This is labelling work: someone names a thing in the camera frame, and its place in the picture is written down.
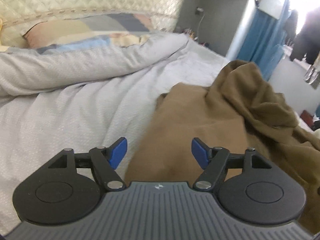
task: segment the logo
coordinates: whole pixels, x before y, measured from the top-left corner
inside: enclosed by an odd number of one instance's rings
[[[164,188],[164,186],[161,185],[161,184],[158,184],[158,185],[155,185],[155,188],[156,188],[156,189],[162,189],[162,188]]]

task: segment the wall outlet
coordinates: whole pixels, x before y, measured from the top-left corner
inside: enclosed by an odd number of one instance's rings
[[[195,14],[200,14],[200,13],[202,13],[202,12],[204,12],[204,9],[203,9],[203,8],[201,8],[201,7],[196,7],[196,12],[195,12]]]

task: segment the red object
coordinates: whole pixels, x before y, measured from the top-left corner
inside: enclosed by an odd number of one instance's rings
[[[303,110],[300,118],[310,127],[313,127],[313,116],[309,114],[306,110]]]

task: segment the blue curtain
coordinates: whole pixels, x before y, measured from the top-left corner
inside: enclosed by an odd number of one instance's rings
[[[252,25],[238,54],[238,59],[255,62],[268,80],[283,55],[286,36],[283,26],[289,17],[289,0],[285,0],[279,20],[256,10]]]

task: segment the metal screw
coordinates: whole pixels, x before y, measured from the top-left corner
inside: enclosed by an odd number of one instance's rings
[[[212,184],[208,181],[201,180],[196,183],[196,187],[198,189],[209,189],[212,187]]]
[[[123,187],[123,183],[121,181],[113,180],[109,181],[107,186],[110,189],[120,189]]]

